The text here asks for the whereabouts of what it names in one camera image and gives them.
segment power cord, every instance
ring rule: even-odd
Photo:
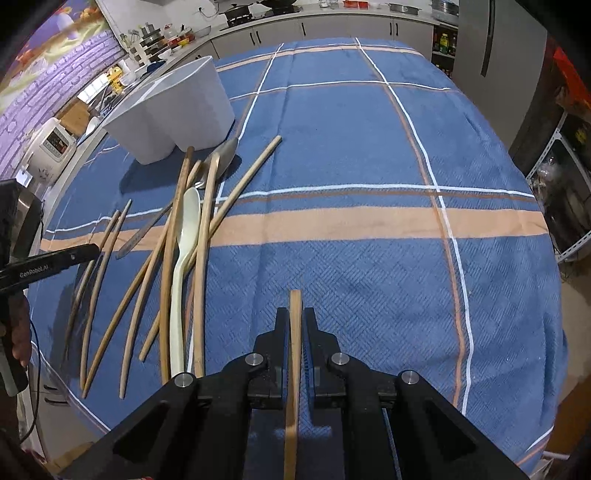
[[[199,13],[202,14],[205,18],[213,18],[215,17],[220,11],[220,5],[216,3],[216,12],[213,15],[206,15],[203,13],[203,8],[199,7]]]
[[[41,347],[39,347],[39,337],[37,336],[37,329],[35,328],[35,324],[33,324],[32,320],[30,320],[30,322],[31,327],[33,327],[33,333],[35,333],[35,344],[37,345],[37,398],[35,400],[35,411],[33,412],[33,423],[31,423],[31,427],[29,428],[28,432],[26,432],[25,436],[19,440],[19,444],[22,444],[27,438],[29,438],[31,436],[31,433],[33,433],[33,430],[35,429],[35,425],[37,424],[37,415],[39,414],[39,397],[41,396],[41,394],[39,393],[39,387],[41,386]]]

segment bottle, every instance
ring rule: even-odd
[[[443,54],[447,53],[447,49],[449,48],[449,39],[447,38],[447,34],[444,33],[439,40],[439,51]]]
[[[456,55],[456,44],[457,44],[457,35],[454,34],[452,36],[452,44],[449,46],[449,54]]]

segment blue cloth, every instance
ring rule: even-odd
[[[393,41],[381,45],[351,38],[298,42],[217,63],[236,113],[230,134],[243,131],[239,159],[219,200],[275,135],[284,138],[225,222],[286,212],[312,215],[319,209],[328,215],[354,213],[359,207],[398,207],[402,213],[418,209],[412,211],[436,212],[441,218],[444,211],[460,217],[474,210],[496,211],[507,218],[538,212],[502,143],[454,83],[408,47]],[[146,212],[170,200],[182,158],[175,150],[159,163],[142,166],[106,137],[72,181],[44,245],[52,249],[52,241],[87,241],[85,235],[105,228],[107,220],[97,220],[121,209],[129,198],[134,202],[124,229],[141,227]],[[435,185],[440,192],[429,195]],[[519,230],[515,235],[475,231],[451,238],[444,223],[441,231],[416,238],[378,235],[224,246],[213,241],[206,372],[250,352],[256,336],[272,328],[276,308],[288,304],[288,290],[300,288],[304,305],[316,310],[319,327],[337,335],[343,351],[380,371],[419,371],[512,460],[531,470],[553,425],[566,373],[560,279],[550,237]],[[90,359],[147,255],[133,251],[121,260],[111,258],[92,327]],[[137,360],[158,310],[160,274],[139,326],[125,399],[118,398],[119,373],[133,306],[83,401],[78,400],[76,354],[83,314],[69,362],[60,366],[80,274],[69,269],[33,285],[33,321],[41,350],[74,403],[106,429],[160,386],[157,345],[145,363]],[[281,475],[283,422],[281,413],[254,413],[245,478]],[[319,422],[310,420],[303,377],[298,475],[342,478],[340,417],[326,412]]]

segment silver bolt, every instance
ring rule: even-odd
[[[349,355],[343,352],[333,353],[330,359],[337,365],[346,365],[349,363]]]
[[[245,358],[244,361],[250,365],[251,367],[255,367],[260,365],[264,358],[260,353],[249,353]]]
[[[400,378],[402,378],[402,381],[404,383],[406,383],[408,385],[414,385],[415,383],[418,382],[418,379],[421,377],[419,377],[418,373],[416,373],[414,370],[405,370],[400,375]]]
[[[178,374],[174,377],[174,384],[177,387],[185,388],[188,387],[190,384],[193,383],[193,376],[188,373]]]

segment white shelf frame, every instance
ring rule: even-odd
[[[558,125],[556,126],[556,129],[554,130],[554,133],[552,134],[552,137],[550,137],[550,140],[549,140],[548,144],[545,146],[544,151],[542,152],[542,154],[538,158],[537,162],[535,163],[535,165],[533,166],[533,168],[531,169],[531,171],[529,172],[528,176],[525,179],[527,180],[527,183],[530,185],[530,188],[531,188],[531,179],[533,178],[535,172],[538,170],[540,164],[546,158],[546,155],[548,154],[548,152],[552,148],[552,145],[554,144],[554,142],[559,141],[560,143],[562,143],[564,145],[564,148],[568,152],[570,158],[573,159],[574,164],[577,166],[580,174],[583,176],[583,180],[584,180],[585,184],[587,185],[587,188],[589,189],[589,193],[591,194],[591,177],[589,176],[589,172],[587,171],[587,169],[584,167],[584,165],[579,160],[577,154],[574,152],[573,147],[570,146],[568,140],[566,140],[566,138],[560,132],[560,130],[562,129],[562,126],[564,125],[564,121],[566,120],[567,115],[568,114],[566,111],[563,112],[562,116],[560,117],[560,121],[558,122]],[[591,231],[584,234],[577,242],[575,242],[573,245],[568,247],[564,252],[562,252],[562,253],[557,252],[556,253],[556,261],[558,263],[562,263],[562,262],[566,261],[572,255],[574,255],[576,252],[578,252],[581,248],[583,248],[583,246],[585,246],[590,240],[591,240]]]

